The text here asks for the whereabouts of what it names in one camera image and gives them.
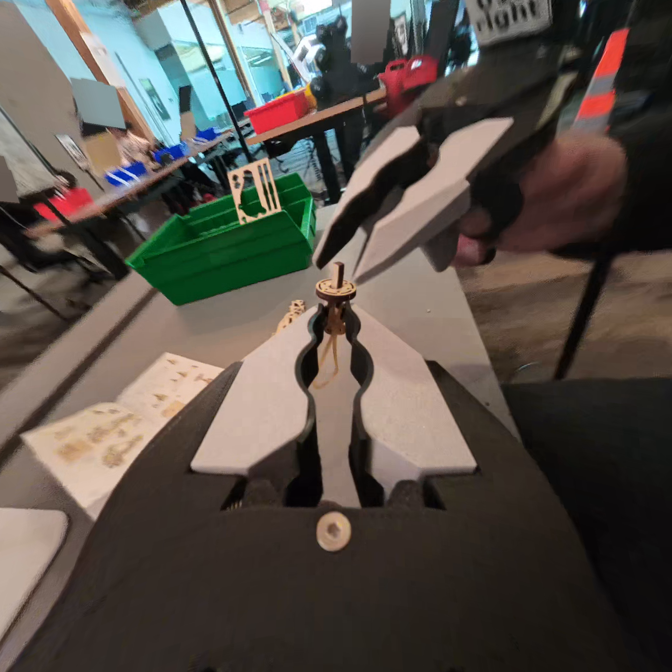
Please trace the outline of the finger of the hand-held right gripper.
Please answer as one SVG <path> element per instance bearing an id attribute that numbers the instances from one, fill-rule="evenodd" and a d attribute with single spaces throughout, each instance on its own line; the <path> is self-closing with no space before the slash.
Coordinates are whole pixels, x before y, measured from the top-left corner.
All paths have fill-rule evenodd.
<path id="1" fill-rule="evenodd" d="M 362 159 L 315 248 L 317 268 L 332 261 L 392 193 L 403 193 L 424 176 L 423 142 L 416 126 L 399 127 Z"/>
<path id="2" fill-rule="evenodd" d="M 512 125 L 512 117 L 490 118 L 443 141 L 429 172 L 373 224 L 353 274 L 357 285 L 385 272 L 467 213 L 471 205 L 467 176 Z"/>

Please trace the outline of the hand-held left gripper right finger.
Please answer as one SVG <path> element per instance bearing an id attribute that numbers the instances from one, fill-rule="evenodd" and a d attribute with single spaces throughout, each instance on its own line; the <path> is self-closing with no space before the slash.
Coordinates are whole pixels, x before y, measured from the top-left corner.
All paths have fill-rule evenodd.
<path id="1" fill-rule="evenodd" d="M 347 309 L 353 399 L 349 467 L 359 499 L 402 482 L 473 475 L 475 457 L 423 356 L 360 307 Z"/>

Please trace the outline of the tan rubber band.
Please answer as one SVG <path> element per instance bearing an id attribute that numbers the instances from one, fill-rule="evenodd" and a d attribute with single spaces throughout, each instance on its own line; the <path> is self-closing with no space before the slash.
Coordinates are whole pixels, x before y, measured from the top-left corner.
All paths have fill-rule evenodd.
<path id="1" fill-rule="evenodd" d="M 318 355 L 318 372 L 312 382 L 314 391 L 322 390 L 330 385 L 340 373 L 338 356 L 339 335 L 331 334 L 322 352 Z"/>

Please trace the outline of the wooden cross-shaped part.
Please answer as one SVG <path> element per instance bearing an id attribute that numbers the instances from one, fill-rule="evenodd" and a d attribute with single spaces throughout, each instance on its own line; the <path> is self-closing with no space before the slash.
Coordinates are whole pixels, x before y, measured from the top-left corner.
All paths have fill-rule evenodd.
<path id="1" fill-rule="evenodd" d="M 341 282 L 345 280 L 345 265 L 344 263 L 337 261 L 332 264 L 331 277 L 332 283 L 336 287 L 341 285 Z M 343 308 L 346 302 L 341 305 L 327 305 L 327 322 L 324 331 L 329 335 L 335 333 L 336 335 L 342 335 L 345 333 L 345 323 L 343 322 Z"/>

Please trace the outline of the round wooden wheel disc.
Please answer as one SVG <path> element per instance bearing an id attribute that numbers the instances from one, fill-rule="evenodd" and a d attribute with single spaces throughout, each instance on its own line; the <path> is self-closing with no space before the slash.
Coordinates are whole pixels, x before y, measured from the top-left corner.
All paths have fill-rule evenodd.
<path id="1" fill-rule="evenodd" d="M 316 283 L 315 292 L 317 297 L 328 305 L 341 305 L 356 297 L 357 287 L 348 280 L 343 280 L 336 287 L 331 279 L 324 279 Z"/>

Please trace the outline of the person's right forearm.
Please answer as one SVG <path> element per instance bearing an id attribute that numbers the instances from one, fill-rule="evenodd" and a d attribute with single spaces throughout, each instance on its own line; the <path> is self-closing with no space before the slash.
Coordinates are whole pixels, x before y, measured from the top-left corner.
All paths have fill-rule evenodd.
<path id="1" fill-rule="evenodd" d="M 671 250 L 671 2 L 630 4 L 608 133 L 627 159 L 617 255 Z"/>

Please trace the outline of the person's right hand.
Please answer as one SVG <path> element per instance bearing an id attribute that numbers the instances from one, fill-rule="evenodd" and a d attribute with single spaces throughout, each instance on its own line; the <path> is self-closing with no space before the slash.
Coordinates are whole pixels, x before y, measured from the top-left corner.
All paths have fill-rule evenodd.
<path id="1" fill-rule="evenodd" d="M 483 208 L 471 210 L 459 222 L 453 265 L 483 265 L 493 249 L 550 253 L 602 238 L 620 211 L 627 170 L 619 140 L 581 132 L 561 134 L 523 170 L 519 178 L 523 208 L 495 241 L 485 239 L 492 223 Z"/>

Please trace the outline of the striped orange traffic cone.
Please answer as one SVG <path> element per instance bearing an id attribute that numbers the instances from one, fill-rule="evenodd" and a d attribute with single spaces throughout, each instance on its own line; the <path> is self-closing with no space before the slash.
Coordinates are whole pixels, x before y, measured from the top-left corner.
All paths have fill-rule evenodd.
<path id="1" fill-rule="evenodd" d="M 615 81 L 620 69 L 629 28 L 614 31 L 603 49 L 586 94 L 570 127 L 575 132 L 603 134 L 616 103 Z"/>

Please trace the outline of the red plastic bin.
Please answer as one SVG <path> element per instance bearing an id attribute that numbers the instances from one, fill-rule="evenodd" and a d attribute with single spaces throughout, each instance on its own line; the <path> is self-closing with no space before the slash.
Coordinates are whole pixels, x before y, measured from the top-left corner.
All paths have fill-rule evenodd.
<path id="1" fill-rule="evenodd" d="M 63 216 L 69 218 L 80 209 L 93 204 L 94 199 L 86 188 L 74 187 L 48 199 Z M 35 203 L 33 209 L 47 221 L 58 221 L 58 216 L 44 203 Z"/>
<path id="2" fill-rule="evenodd" d="M 283 94 L 272 101 L 247 110 L 244 114 L 259 135 L 296 122 L 310 111 L 306 88 Z"/>

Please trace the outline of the black dumbbell rack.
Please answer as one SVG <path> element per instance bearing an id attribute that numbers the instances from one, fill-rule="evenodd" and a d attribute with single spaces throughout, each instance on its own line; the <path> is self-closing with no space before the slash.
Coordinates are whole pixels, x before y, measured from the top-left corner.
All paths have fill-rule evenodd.
<path id="1" fill-rule="evenodd" d="M 315 66 L 318 70 L 310 85 L 318 110 L 362 97 L 361 72 L 351 62 L 351 51 L 346 39 L 348 22 L 343 16 L 335 21 L 316 26 L 318 50 Z"/>

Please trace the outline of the black metal pole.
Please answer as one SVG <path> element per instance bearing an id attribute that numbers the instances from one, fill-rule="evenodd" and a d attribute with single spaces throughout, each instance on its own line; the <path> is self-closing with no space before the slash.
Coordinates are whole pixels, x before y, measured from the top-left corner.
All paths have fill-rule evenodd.
<path id="1" fill-rule="evenodd" d="M 616 254 L 613 249 L 605 245 L 595 258 L 567 334 L 567 339 L 556 364 L 552 376 L 552 380 L 554 381 L 564 380 L 575 361 L 576 354 L 587 332 L 595 307 L 608 280 L 615 256 Z"/>

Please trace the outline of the background wooden table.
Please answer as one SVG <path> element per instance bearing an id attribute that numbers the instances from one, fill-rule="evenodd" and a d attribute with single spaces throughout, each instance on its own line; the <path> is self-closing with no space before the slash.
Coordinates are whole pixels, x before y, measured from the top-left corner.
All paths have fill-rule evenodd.
<path id="1" fill-rule="evenodd" d="M 62 209 L 63 203 L 67 202 L 66 197 L 57 197 L 56 203 L 46 198 L 41 205 L 34 206 L 43 215 L 42 220 L 26 229 L 24 235 L 30 241 L 37 242 L 76 224 L 84 225 L 113 215 L 135 212 L 141 207 L 141 201 L 156 200 L 161 194 L 171 191 L 184 181 L 183 168 L 186 164 L 208 163 L 229 150 L 233 136 L 233 132 L 227 130 L 207 142 L 191 140 L 188 143 L 189 154 L 172 161 L 157 172 L 134 176 L 121 188 L 113 189 L 95 200 Z"/>

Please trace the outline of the white mat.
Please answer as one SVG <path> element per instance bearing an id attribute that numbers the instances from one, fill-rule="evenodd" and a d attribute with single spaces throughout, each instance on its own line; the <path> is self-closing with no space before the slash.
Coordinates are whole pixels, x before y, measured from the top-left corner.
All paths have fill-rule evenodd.
<path id="1" fill-rule="evenodd" d="M 1 508 L 1 638 L 63 545 L 69 518 L 59 510 Z"/>

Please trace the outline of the ornate wooden frame part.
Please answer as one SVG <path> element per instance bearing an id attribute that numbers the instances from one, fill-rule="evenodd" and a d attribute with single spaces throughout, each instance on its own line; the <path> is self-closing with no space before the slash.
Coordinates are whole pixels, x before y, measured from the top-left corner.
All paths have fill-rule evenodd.
<path id="1" fill-rule="evenodd" d="M 304 300 L 292 300 L 286 314 L 278 323 L 274 335 L 281 333 L 284 329 L 297 321 L 298 318 L 305 313 L 306 309 L 307 307 Z"/>

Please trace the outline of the leftover plywood sheet frame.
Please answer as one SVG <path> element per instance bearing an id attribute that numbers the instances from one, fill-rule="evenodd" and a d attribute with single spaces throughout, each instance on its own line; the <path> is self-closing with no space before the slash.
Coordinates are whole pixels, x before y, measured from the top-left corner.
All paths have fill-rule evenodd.
<path id="1" fill-rule="evenodd" d="M 231 197 L 240 225 L 281 211 L 280 197 L 268 158 L 229 171 Z"/>

